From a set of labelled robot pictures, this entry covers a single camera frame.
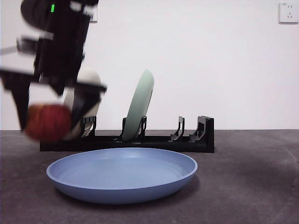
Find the white wall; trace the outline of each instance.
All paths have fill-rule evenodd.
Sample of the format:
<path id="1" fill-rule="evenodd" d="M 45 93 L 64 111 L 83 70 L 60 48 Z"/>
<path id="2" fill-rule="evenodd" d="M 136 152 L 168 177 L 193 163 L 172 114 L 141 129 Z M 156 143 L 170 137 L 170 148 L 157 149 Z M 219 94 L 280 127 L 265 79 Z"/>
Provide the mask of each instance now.
<path id="1" fill-rule="evenodd" d="M 1 1 L 1 47 L 20 34 L 20 0 Z M 98 129 L 120 129 L 142 72 L 155 87 L 148 129 L 194 129 L 198 115 L 216 129 L 299 128 L 299 25 L 278 24 L 278 0 L 100 0 L 83 66 L 108 85 Z M 33 58 L 2 57 L 1 65 L 33 70 Z M 32 86 L 30 103 L 56 100 Z M 1 92 L 1 129 L 18 129 L 14 103 Z"/>

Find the gray floor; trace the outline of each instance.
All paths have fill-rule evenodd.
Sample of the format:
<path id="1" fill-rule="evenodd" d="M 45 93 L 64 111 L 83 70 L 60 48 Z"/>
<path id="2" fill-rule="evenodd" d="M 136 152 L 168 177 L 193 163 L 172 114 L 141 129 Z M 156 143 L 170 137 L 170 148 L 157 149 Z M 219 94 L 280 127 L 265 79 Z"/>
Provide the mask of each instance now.
<path id="1" fill-rule="evenodd" d="M 46 168 L 72 152 L 39 152 L 1 132 L 3 224 L 299 224 L 299 130 L 216 131 L 214 154 L 186 153 L 199 169 L 179 192 L 107 206 L 57 191 Z"/>

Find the dish rack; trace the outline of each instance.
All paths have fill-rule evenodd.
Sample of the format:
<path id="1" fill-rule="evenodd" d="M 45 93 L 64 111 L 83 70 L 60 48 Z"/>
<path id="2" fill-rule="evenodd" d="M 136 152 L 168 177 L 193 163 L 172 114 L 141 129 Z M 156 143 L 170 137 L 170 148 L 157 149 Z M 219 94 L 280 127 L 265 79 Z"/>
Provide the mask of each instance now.
<path id="1" fill-rule="evenodd" d="M 178 129 L 168 136 L 146 135 L 147 117 L 142 117 L 140 129 L 136 138 L 131 141 L 123 141 L 122 135 L 126 124 L 126 118 L 122 120 L 122 132 L 120 135 L 105 136 L 96 135 L 96 117 L 82 118 L 80 122 L 80 135 L 69 141 L 56 143 L 40 142 L 40 151 L 92 151 L 105 148 L 144 147 L 159 148 L 175 152 L 214 153 L 214 119 L 206 116 L 198 116 L 197 129 L 193 134 L 184 136 L 185 118 L 178 118 Z M 85 125 L 93 123 L 93 129 L 86 137 L 81 137 L 85 131 Z"/>

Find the red apple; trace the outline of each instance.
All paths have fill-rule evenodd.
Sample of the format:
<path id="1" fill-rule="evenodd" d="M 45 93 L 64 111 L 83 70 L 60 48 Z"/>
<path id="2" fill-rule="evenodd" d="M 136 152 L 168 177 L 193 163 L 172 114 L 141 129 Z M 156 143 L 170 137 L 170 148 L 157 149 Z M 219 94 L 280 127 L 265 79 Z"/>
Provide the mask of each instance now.
<path id="1" fill-rule="evenodd" d="M 41 142 L 61 140 L 71 130 L 71 111 L 63 105 L 31 105 L 28 107 L 25 133 Z"/>

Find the power outlet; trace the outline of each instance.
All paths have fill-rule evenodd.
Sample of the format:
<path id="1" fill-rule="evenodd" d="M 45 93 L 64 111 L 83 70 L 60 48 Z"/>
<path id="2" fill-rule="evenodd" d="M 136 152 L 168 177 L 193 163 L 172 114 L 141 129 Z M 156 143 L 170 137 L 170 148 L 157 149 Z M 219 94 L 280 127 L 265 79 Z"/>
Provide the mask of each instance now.
<path id="1" fill-rule="evenodd" d="M 298 23 L 298 11 L 296 3 L 282 2 L 279 4 L 279 22 Z"/>

